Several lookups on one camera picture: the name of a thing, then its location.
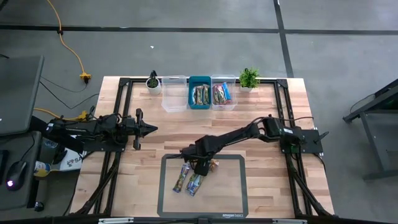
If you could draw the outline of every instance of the white pot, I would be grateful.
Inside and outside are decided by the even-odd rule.
[[[241,91],[250,92],[252,89],[253,89],[253,88],[242,87],[242,86],[241,86]]]
[[[149,87],[148,87],[148,80],[149,80],[149,78],[148,78],[147,81],[145,82],[145,86],[147,87],[149,93],[150,93],[151,95],[159,95],[159,94],[162,92],[162,86],[160,85],[159,79],[156,78],[158,85],[157,85],[157,87],[155,87],[155,88],[149,88]]]

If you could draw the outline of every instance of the yellow power cord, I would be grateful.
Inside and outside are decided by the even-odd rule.
[[[34,108],[34,110],[48,113],[49,115],[53,116],[54,118],[58,118],[58,119],[61,118],[60,116],[56,115],[55,113],[53,113],[49,110],[43,109],[43,108]],[[62,119],[64,119],[65,121],[84,121],[87,119],[87,116],[88,116],[87,111],[83,111],[83,112],[81,112],[81,115],[77,116],[76,118],[62,118]]]
[[[81,67],[81,75],[80,75],[80,78],[81,78],[82,80],[84,80],[84,82],[87,84],[87,83],[88,83],[88,80],[91,79],[91,75],[90,75],[90,74],[87,74],[87,73],[85,72],[85,68],[84,68],[84,66],[83,66],[83,63],[82,63],[81,60],[80,60],[79,55],[77,55],[76,52],[75,52],[74,50],[72,50],[70,47],[68,47],[68,46],[64,43],[64,41],[63,41],[63,39],[62,39],[62,23],[61,23],[60,16],[58,15],[58,12],[57,12],[57,10],[55,9],[55,7],[53,6],[53,4],[51,3],[51,1],[50,1],[50,0],[47,0],[47,2],[50,4],[50,6],[52,7],[52,9],[53,9],[54,12],[55,12],[55,15],[57,16],[58,24],[59,24],[59,26],[60,26],[59,36],[60,36],[61,43],[62,43],[62,45],[63,45],[64,47],[66,47],[68,50],[70,50],[70,52],[72,52],[72,53],[76,56],[76,58],[79,60],[80,67]]]

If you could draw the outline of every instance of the wooden tabletop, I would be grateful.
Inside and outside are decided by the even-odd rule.
[[[113,112],[119,78],[104,77],[95,116]],[[287,81],[294,117],[311,116],[304,80],[288,78]],[[123,92],[121,112],[124,106],[124,96],[126,96],[126,90]],[[112,216],[159,216],[157,202],[160,163],[165,154],[178,153],[179,149],[187,147],[205,134],[224,134],[246,126],[254,118],[268,114],[277,117],[272,85],[260,85],[250,93],[240,93],[239,88],[236,88],[236,96],[238,104],[233,111],[186,110],[180,113],[167,113],[161,106],[161,94],[152,96],[148,93],[144,83],[135,83],[132,88],[129,114],[134,116],[136,108],[141,108],[144,113],[144,121],[159,127],[159,129],[141,141],[140,151],[133,149],[133,137],[127,144],[119,166]],[[311,129],[313,121],[300,119],[296,121],[296,125],[303,129]],[[264,143],[257,139],[250,139],[225,147],[220,154],[239,154],[244,157],[248,218],[294,216],[286,161],[280,152],[279,143]],[[95,152],[84,160],[71,212],[81,208],[98,186],[103,157],[103,152]],[[303,165],[309,189],[324,208],[333,213],[328,183],[321,162],[314,155],[304,154]],[[298,186],[297,188],[300,208],[305,212],[302,191]],[[104,192],[101,209],[106,204],[108,188]]]

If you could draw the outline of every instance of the green plant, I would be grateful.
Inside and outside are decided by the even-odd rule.
[[[241,86],[248,88],[257,87],[260,83],[260,80],[256,79],[258,76],[260,76],[258,69],[245,68],[244,71],[241,72],[241,75],[239,76],[239,81],[241,82]]]
[[[156,74],[155,70],[153,70],[150,73],[149,79],[147,80],[147,86],[149,88],[156,88],[157,85],[159,84],[159,82],[156,79],[156,76],[157,76],[157,74]]]

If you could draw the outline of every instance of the gray floor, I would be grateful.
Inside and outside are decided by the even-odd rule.
[[[277,28],[272,0],[53,2],[63,23],[73,26]],[[394,0],[280,0],[280,7],[287,29],[398,28]],[[44,0],[10,1],[0,12],[0,22],[57,24]],[[253,66],[263,77],[286,77],[278,34],[66,32],[64,38],[93,75],[87,90],[69,98],[49,84],[69,105],[99,92],[105,75],[148,75],[153,69],[159,75],[238,75]],[[397,223],[398,177],[362,180],[377,170],[374,155],[362,124],[348,125],[341,118],[353,103],[398,78],[398,36],[288,35],[287,42],[294,75],[305,79],[315,124],[330,131],[323,146],[335,213]],[[74,90],[83,88],[77,60],[55,32],[0,30],[0,54],[44,55],[43,77]],[[68,110],[40,87],[36,107],[76,116],[95,103],[93,98]],[[0,219],[61,215],[75,181],[76,173],[51,177],[43,212],[12,210],[0,212]]]

